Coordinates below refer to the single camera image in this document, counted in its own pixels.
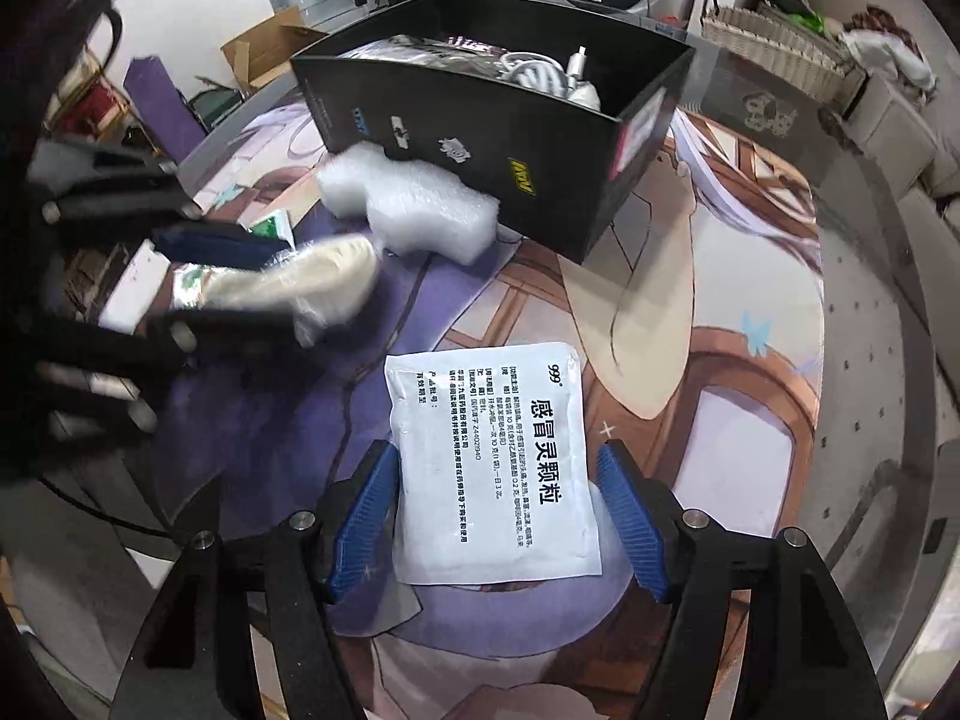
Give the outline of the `white medicine sachet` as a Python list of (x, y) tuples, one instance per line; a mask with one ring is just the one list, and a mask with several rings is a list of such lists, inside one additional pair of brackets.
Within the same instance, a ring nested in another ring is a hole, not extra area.
[(409, 585), (601, 573), (581, 363), (561, 341), (391, 356), (394, 569)]

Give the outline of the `green white sachet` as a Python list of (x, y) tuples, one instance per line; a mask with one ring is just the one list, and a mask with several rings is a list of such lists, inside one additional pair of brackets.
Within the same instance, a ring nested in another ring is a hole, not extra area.
[(291, 226), (290, 211), (286, 208), (272, 211), (268, 215), (262, 216), (260, 220), (254, 221), (247, 226), (247, 231), (263, 238), (278, 239), (285, 242), (290, 249), (295, 249), (296, 241)]

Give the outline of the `purple rolled mat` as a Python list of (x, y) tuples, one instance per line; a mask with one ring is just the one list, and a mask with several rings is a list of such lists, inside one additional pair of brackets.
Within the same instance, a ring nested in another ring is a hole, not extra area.
[(205, 140), (205, 130), (184, 103), (158, 55), (135, 57), (124, 88), (140, 119), (174, 163), (182, 163)]

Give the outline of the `dark green box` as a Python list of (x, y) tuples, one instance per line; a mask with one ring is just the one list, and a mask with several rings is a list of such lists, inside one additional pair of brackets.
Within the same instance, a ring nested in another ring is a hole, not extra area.
[(195, 119), (199, 121), (206, 133), (213, 132), (221, 122), (233, 114), (242, 104), (244, 98), (235, 88), (229, 86), (212, 86), (187, 101), (187, 107), (192, 110)]

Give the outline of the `brown cardboard box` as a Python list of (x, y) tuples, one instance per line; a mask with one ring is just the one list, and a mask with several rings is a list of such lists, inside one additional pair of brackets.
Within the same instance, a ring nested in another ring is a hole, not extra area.
[(293, 55), (325, 37), (302, 22), (296, 7), (277, 11), (221, 46), (239, 89), (254, 94), (290, 70)]

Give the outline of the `white foam wrap piece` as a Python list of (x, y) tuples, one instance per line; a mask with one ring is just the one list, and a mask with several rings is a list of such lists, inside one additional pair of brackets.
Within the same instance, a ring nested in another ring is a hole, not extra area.
[(496, 239), (498, 200), (425, 161), (391, 160), (375, 143), (334, 154), (316, 181), (332, 215), (363, 216), (373, 238), (397, 255), (433, 252), (472, 265)]

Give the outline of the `black cardboard box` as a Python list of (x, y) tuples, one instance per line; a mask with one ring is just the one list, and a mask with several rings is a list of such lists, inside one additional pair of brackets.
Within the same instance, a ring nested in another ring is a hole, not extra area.
[[(395, 36), (555, 60), (582, 52), (601, 105), (356, 54)], [(405, 0), (302, 49), (291, 67), (331, 151), (368, 140), (394, 160), (444, 167), (496, 197), (506, 227), (582, 262), (661, 149), (693, 59), (657, 29), (550, 0)]]

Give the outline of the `grey sofa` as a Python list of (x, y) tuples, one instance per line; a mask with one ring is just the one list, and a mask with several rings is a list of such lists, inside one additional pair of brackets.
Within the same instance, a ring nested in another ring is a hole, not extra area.
[(958, 376), (958, 103), (917, 103), (872, 78), (848, 132), (882, 169), (898, 203), (924, 291), (940, 364)]

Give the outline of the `woven wicker basket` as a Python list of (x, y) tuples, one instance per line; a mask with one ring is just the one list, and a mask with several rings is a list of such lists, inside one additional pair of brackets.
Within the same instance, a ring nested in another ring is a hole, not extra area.
[(867, 75), (843, 50), (817, 43), (814, 36), (781, 18), (703, 0), (700, 34), (710, 43), (750, 60), (809, 98), (844, 109)]

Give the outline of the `pile of clothes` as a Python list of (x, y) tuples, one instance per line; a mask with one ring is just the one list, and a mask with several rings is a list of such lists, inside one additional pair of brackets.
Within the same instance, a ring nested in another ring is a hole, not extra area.
[(921, 96), (929, 96), (937, 88), (937, 76), (911, 32), (883, 8), (867, 5), (846, 23), (830, 28), (827, 18), (818, 15), (807, 0), (771, 2), (796, 25), (846, 47), (856, 64), (869, 75), (911, 86)]

